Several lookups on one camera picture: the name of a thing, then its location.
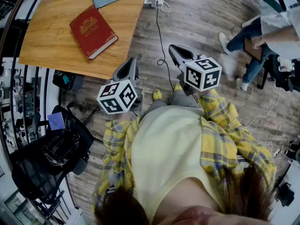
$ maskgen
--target jeans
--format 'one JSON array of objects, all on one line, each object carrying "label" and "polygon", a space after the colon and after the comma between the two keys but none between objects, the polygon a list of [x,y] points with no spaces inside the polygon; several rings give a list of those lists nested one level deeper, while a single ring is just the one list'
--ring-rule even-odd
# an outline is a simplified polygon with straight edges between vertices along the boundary
[{"label": "jeans", "polygon": [[[260,36],[261,34],[262,34],[261,19],[257,18],[250,25],[243,28],[242,31],[227,44],[227,49],[230,52],[236,50],[243,50],[244,37],[251,39],[253,37]],[[244,83],[252,82],[255,76],[262,69],[264,62],[266,61],[269,55],[271,54],[276,55],[276,53],[272,51],[266,44],[263,44],[261,47],[262,47],[262,62],[260,63],[258,60],[254,58],[251,60],[246,70],[246,73],[243,75]]]}]

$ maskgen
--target tablet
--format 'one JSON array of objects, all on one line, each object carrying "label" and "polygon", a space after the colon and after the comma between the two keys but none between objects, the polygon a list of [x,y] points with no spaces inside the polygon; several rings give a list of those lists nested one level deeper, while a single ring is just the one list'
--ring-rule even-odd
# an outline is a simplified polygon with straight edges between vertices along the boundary
[{"label": "tablet", "polygon": [[251,41],[246,37],[244,37],[244,51],[250,56],[252,56],[254,59],[258,60],[259,62],[262,62],[263,48],[259,47],[258,49],[254,49],[252,47]]}]

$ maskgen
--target foot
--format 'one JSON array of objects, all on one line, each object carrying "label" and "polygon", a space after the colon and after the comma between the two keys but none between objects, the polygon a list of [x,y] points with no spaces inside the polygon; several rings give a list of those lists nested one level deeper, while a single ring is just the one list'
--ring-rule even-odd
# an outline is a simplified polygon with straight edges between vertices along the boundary
[{"label": "foot", "polygon": [[155,89],[153,92],[153,100],[157,100],[157,99],[163,99],[163,95],[161,95],[160,90]]},{"label": "foot", "polygon": [[175,84],[174,91],[176,90],[182,90],[182,87],[179,83]]},{"label": "foot", "polygon": [[236,79],[236,84],[238,85],[238,87],[240,89],[242,89],[243,91],[247,91],[247,87],[249,85],[249,83],[245,83],[243,82],[240,78]]},{"label": "foot", "polygon": [[218,38],[219,38],[219,42],[224,50],[224,52],[226,54],[231,54],[231,52],[226,48],[227,47],[227,44],[229,43],[229,40],[227,39],[227,37],[225,36],[224,33],[220,32],[218,34]]}]

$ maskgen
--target gray pants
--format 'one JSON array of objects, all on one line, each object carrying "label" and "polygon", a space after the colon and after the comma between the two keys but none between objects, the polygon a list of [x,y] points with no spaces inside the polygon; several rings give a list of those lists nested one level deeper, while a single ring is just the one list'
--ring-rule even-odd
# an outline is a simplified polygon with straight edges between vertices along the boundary
[{"label": "gray pants", "polygon": [[150,108],[143,114],[142,117],[146,116],[151,111],[168,105],[176,105],[176,106],[183,106],[183,107],[193,107],[193,108],[200,108],[199,104],[190,96],[187,97],[183,90],[176,90],[170,96],[169,102],[164,101],[162,99],[155,100]]}]

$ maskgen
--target wooden table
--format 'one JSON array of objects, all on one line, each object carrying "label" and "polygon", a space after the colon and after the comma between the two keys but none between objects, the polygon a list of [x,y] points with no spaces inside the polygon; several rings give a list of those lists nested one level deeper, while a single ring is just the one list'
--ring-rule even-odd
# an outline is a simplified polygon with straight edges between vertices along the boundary
[{"label": "wooden table", "polygon": [[119,0],[100,9],[119,40],[89,60],[69,24],[93,1],[42,0],[27,29],[19,63],[109,79],[127,58],[143,2]]}]

